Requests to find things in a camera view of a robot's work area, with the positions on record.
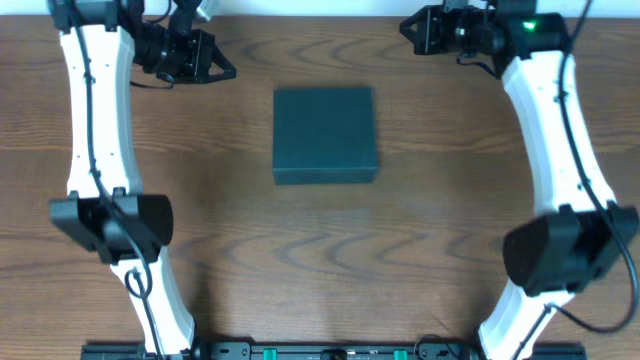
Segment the dark green box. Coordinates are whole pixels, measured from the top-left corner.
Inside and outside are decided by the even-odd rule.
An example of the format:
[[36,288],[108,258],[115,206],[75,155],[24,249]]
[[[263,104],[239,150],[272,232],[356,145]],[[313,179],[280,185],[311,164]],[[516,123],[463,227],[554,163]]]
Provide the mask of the dark green box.
[[272,169],[277,185],[373,182],[379,169],[373,89],[276,89]]

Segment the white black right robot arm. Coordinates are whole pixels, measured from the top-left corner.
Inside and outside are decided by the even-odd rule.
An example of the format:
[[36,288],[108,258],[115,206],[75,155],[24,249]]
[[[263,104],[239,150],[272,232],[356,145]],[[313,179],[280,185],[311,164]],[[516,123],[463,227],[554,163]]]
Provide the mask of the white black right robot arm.
[[572,55],[578,30],[532,1],[428,5],[400,23],[418,55],[455,53],[498,79],[519,120],[534,187],[534,218],[504,238],[506,286],[466,344],[444,343],[453,359],[581,359],[578,345],[542,345],[556,314],[617,261],[627,267],[630,310],[639,279],[629,245],[639,230],[633,207],[617,203],[583,119]]

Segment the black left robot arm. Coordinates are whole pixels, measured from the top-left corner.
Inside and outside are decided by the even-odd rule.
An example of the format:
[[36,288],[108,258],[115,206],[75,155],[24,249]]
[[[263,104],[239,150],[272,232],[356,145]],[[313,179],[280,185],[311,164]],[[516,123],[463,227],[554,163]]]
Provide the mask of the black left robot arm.
[[66,195],[49,206],[52,223],[97,254],[125,286],[144,332],[139,343],[93,343],[85,359],[216,359],[219,346],[199,338],[172,271],[173,210],[148,194],[138,170],[131,124],[132,68],[161,90],[233,79],[236,68],[214,37],[208,0],[173,1],[144,18],[137,0],[51,0],[69,76],[72,161]]

